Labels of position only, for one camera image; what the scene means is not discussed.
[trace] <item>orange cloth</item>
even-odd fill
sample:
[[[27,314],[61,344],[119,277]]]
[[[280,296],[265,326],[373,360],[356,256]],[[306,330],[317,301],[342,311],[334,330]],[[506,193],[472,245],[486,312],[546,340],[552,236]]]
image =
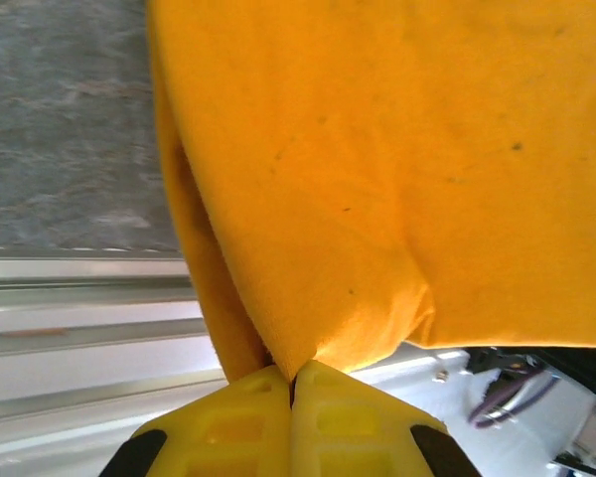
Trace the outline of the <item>orange cloth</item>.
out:
[[[596,2],[153,0],[159,148],[230,379],[596,347]]]

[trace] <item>concrete floor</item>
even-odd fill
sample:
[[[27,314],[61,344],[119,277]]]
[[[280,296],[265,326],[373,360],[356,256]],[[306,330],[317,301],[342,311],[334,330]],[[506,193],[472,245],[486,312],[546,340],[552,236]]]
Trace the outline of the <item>concrete floor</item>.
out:
[[[177,249],[143,0],[0,0],[0,246]]]

